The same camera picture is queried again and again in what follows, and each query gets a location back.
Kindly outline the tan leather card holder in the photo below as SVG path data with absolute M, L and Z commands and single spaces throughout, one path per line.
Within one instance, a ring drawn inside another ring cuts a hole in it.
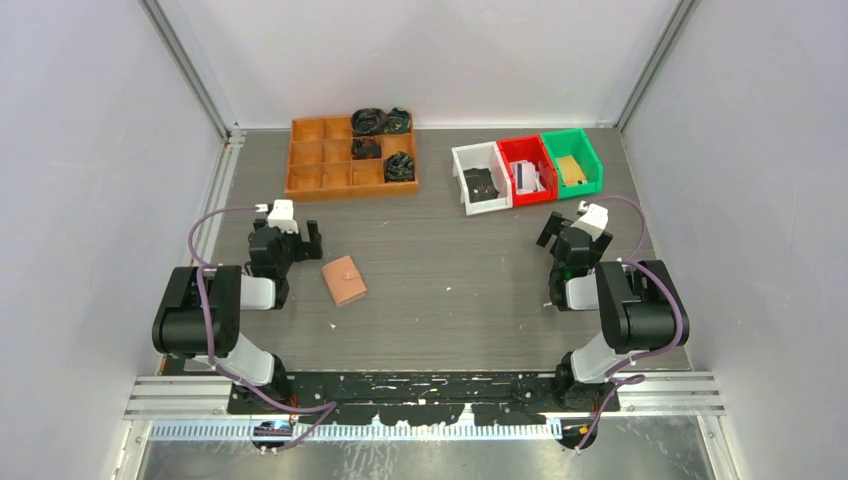
M 337 307 L 350 304 L 366 295 L 367 287 L 351 256 L 325 264 L 321 272 Z

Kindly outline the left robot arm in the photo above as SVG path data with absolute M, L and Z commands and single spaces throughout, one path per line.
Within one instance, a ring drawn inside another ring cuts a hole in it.
M 281 310 L 289 295 L 287 275 L 297 262 L 323 257 L 322 234 L 306 222 L 307 238 L 267 220 L 254 221 L 244 266 L 211 269 L 177 267 L 169 278 L 152 325 L 155 350 L 211 360 L 235 376 L 237 390 L 269 413 L 285 409 L 292 397 L 282 360 L 241 332 L 243 311 Z

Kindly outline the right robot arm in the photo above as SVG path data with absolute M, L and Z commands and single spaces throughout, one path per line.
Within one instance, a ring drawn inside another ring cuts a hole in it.
M 614 388 L 617 371 L 654 352 L 684 345 L 690 327 L 667 265 L 602 256 L 613 236 L 605 209 L 589 206 L 576 220 L 554 211 L 536 240 L 553 262 L 550 303 L 560 311 L 596 311 L 600 331 L 567 352 L 555 370 L 554 399 L 577 411 Z

